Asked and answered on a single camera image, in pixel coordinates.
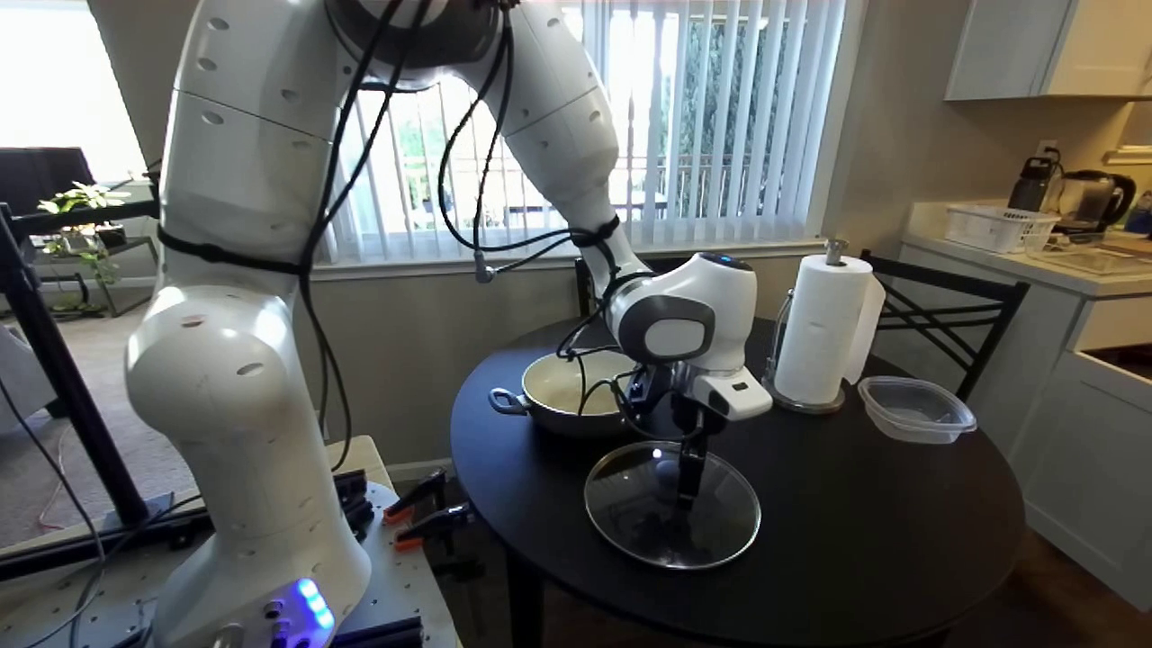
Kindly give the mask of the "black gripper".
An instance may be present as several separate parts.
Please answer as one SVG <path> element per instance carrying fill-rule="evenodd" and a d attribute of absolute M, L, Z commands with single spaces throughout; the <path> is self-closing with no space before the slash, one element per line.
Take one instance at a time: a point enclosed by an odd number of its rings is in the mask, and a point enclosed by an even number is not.
<path fill-rule="evenodd" d="M 687 362 L 640 362 L 630 378 L 630 426 L 652 438 L 680 438 L 680 502 L 695 502 L 706 472 L 706 437 L 723 430 L 723 416 L 690 400 Z"/>

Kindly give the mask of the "robot base platform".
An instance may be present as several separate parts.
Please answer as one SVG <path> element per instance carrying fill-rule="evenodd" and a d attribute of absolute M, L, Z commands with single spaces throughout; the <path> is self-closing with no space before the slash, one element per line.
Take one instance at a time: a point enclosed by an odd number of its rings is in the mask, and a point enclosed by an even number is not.
<path fill-rule="evenodd" d="M 366 474 L 370 505 L 362 546 L 370 581 L 339 619 L 314 581 L 288 584 L 256 606 L 254 629 L 224 622 L 192 648 L 461 648 L 455 614 L 422 551 L 400 546 L 387 508 L 395 488 L 366 438 L 353 442 L 342 481 Z M 207 539 L 195 497 L 170 505 L 137 534 L 108 538 L 105 554 L 64 560 L 52 544 L 0 584 L 0 648 L 161 648 L 160 593 L 166 577 Z"/>

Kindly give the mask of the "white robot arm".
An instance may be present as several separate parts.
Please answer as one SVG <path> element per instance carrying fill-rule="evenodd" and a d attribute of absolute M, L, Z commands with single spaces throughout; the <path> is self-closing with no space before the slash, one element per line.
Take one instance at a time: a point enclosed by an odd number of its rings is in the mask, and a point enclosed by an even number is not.
<path fill-rule="evenodd" d="M 370 584 L 294 347 L 357 82 L 461 77 L 562 212 L 640 378 L 723 421 L 771 407 L 747 362 L 758 277 L 656 275 L 610 202 L 600 78 L 555 0 L 200 0 L 161 151 L 160 290 L 125 347 L 137 416 L 186 462 L 212 538 L 170 577 L 149 648 L 326 648 Z"/>

